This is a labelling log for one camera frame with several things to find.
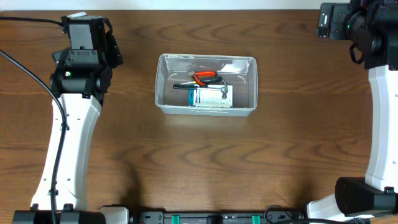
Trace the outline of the red-handled pliers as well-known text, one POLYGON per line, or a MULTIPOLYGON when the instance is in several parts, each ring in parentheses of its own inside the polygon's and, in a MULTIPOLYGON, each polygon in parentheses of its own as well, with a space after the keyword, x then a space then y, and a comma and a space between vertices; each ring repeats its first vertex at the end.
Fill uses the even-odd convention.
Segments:
POLYGON ((217 73, 215 71, 192 72, 190 77, 194 84, 206 87, 208 82, 217 80, 217 73))

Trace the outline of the clear plastic container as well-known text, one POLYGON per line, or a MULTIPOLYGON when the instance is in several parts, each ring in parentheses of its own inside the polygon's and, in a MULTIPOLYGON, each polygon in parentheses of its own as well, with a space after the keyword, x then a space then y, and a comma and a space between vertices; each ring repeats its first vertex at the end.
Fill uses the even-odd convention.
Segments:
POLYGON ((254 57, 226 55, 162 54, 155 79, 155 104, 165 114, 248 116, 257 107, 258 74, 254 57), (232 108, 188 105, 188 91, 173 84, 193 81, 192 72, 215 71, 223 80, 208 85, 227 86, 233 92, 232 108))

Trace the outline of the blue white cardboard box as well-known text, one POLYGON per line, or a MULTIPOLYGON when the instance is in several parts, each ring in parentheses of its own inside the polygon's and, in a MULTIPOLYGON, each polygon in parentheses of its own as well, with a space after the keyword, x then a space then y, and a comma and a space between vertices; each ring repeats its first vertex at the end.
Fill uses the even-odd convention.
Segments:
POLYGON ((198 88, 188 91, 188 105, 195 107, 232 108, 233 92, 224 93, 221 90, 198 88))

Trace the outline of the small black-handled hammer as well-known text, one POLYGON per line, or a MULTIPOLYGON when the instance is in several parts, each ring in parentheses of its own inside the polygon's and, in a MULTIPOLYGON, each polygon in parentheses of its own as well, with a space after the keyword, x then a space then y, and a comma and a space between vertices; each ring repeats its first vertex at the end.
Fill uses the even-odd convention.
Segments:
POLYGON ((227 94, 228 94, 228 87, 227 86, 221 86, 221 85, 207 85, 207 86, 200 86, 197 84, 173 84, 173 89, 178 89, 178 90, 198 90, 198 89, 204 89, 204 90, 211 90, 211 91, 220 91, 222 92, 222 99, 227 99, 227 94))

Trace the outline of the black yellow screwdriver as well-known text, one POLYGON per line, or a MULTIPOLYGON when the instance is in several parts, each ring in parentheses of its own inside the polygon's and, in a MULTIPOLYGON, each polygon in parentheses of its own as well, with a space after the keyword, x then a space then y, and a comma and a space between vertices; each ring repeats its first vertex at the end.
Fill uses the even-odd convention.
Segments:
POLYGON ((193 81, 182 83, 183 85, 196 84, 205 86, 210 83, 219 83, 222 81, 221 77, 193 77, 193 81))

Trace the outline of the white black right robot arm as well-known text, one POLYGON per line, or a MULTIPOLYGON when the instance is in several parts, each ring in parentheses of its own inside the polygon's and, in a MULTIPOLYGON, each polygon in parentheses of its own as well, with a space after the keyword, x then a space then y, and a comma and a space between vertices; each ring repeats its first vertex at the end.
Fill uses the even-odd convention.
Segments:
POLYGON ((397 1, 324 2, 317 36, 350 40, 351 60, 368 71, 371 154, 364 177, 340 177, 333 194, 305 208, 302 223, 368 223, 397 215, 397 1))

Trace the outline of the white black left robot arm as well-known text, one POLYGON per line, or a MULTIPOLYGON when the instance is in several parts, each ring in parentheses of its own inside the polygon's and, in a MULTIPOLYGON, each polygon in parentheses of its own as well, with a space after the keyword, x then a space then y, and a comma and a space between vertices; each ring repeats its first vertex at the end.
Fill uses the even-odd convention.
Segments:
POLYGON ((129 210, 107 205, 87 211, 86 174, 91 139, 103 100, 67 91, 55 94, 53 125, 42 180, 30 210, 13 223, 128 223, 129 210))

